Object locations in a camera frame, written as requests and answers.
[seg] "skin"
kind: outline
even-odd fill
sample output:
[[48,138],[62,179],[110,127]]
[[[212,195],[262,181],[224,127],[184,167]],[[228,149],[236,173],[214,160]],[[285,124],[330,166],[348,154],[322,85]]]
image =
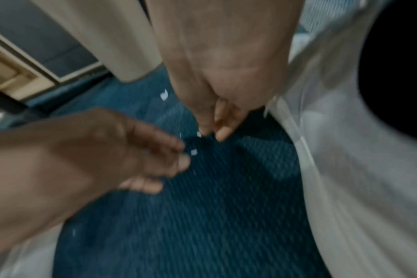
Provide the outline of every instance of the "skin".
[[184,143],[105,109],[0,132],[0,252],[115,190],[159,193],[186,170]]
[[178,98],[227,139],[282,87],[302,0],[147,0]]

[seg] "person's left hand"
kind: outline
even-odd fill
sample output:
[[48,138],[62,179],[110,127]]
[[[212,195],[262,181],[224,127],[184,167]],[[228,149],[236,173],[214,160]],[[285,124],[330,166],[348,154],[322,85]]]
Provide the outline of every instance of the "person's left hand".
[[184,143],[106,109],[0,132],[0,252],[115,189],[155,194],[186,170]]

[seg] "textured blue carpet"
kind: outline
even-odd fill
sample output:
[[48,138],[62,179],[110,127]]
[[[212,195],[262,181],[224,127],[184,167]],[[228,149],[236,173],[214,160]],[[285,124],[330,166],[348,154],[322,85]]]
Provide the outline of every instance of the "textured blue carpet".
[[159,195],[116,191],[68,220],[54,278],[330,277],[309,228],[296,151],[274,119],[257,111],[225,143],[199,138],[163,67],[132,84],[108,78],[54,115],[94,106],[181,134],[198,154]]

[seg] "dark gray panel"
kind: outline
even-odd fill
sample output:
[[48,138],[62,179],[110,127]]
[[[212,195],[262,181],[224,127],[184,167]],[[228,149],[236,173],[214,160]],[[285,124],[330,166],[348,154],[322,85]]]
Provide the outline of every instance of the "dark gray panel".
[[0,0],[0,34],[41,64],[50,65],[57,76],[97,61],[29,0]]

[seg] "person's right hand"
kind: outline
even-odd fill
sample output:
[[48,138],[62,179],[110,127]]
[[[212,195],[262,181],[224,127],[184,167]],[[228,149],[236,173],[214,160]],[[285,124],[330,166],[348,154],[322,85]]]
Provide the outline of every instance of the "person's right hand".
[[225,140],[282,87],[302,0],[147,0],[178,98]]
[[149,194],[189,167],[184,143],[94,109],[0,132],[0,252],[115,189]]

